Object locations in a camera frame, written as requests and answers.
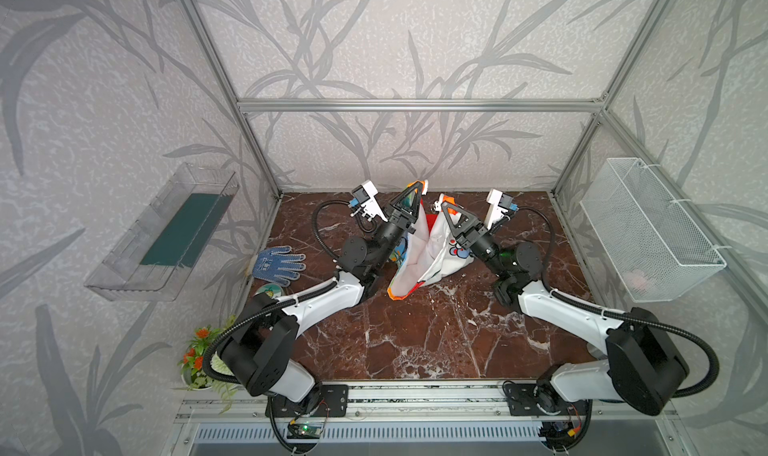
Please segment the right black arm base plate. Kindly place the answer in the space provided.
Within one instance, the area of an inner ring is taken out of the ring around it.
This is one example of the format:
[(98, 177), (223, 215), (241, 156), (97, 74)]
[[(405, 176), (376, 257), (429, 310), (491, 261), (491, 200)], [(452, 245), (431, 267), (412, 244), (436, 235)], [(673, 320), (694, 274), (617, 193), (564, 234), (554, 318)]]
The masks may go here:
[(589, 401), (568, 402), (549, 385), (504, 381), (501, 386), (511, 416), (582, 416), (591, 413)]

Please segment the white red rainbow jacket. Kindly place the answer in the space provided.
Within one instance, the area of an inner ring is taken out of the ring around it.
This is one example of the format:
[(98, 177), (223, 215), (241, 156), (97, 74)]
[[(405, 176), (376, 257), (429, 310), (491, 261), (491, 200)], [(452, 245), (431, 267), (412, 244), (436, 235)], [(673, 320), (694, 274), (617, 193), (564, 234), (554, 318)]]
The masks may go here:
[(419, 218), (412, 226), (415, 232), (403, 236), (390, 255), (398, 266), (387, 288), (390, 299), (406, 299), (417, 289), (437, 283), (474, 261), (450, 232), (440, 206), (444, 198), (455, 203), (453, 197), (441, 193), (433, 204), (433, 214), (427, 214), (421, 203)]

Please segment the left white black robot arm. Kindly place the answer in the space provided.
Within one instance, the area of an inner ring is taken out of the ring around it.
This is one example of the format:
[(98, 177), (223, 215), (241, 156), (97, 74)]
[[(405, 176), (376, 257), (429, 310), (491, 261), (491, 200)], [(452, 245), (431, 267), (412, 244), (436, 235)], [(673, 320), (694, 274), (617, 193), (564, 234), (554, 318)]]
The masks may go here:
[(205, 350), (202, 372), (240, 385), (252, 396), (283, 397), (305, 412), (320, 404), (322, 384), (292, 359), (294, 345), (307, 329), (375, 295), (390, 256), (415, 231), (427, 188), (426, 180), (416, 181), (385, 208), (378, 206), (368, 182), (356, 188), (348, 205), (354, 214), (381, 220), (373, 235), (347, 239), (333, 258), (336, 268), (329, 280), (291, 296), (253, 298)]

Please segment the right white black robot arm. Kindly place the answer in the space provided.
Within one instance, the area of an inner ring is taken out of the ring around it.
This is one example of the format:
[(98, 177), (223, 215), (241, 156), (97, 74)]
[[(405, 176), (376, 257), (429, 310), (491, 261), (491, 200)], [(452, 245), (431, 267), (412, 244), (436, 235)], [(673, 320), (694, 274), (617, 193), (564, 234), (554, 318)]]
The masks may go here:
[(495, 229), (519, 209), (510, 198), (497, 204), (500, 216), (489, 222), (449, 201), (440, 207), (458, 246), (495, 275), (493, 295), (502, 306), (564, 329), (597, 352), (587, 363), (553, 365), (530, 389), (504, 384), (509, 400), (548, 415), (600, 400), (657, 416), (670, 400), (697, 395), (717, 381), (719, 358), (701, 337), (643, 308), (619, 311), (552, 287), (546, 276), (551, 255), (533, 243), (500, 246)]

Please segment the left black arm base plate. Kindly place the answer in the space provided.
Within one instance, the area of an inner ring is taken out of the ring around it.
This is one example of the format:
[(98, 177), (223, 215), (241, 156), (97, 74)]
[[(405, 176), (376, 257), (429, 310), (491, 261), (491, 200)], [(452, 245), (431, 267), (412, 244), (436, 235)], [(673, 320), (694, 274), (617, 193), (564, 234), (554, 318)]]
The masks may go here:
[(319, 384), (300, 402), (293, 402), (285, 396), (271, 396), (268, 398), (266, 414), (277, 418), (345, 417), (349, 390), (350, 387), (345, 384)]

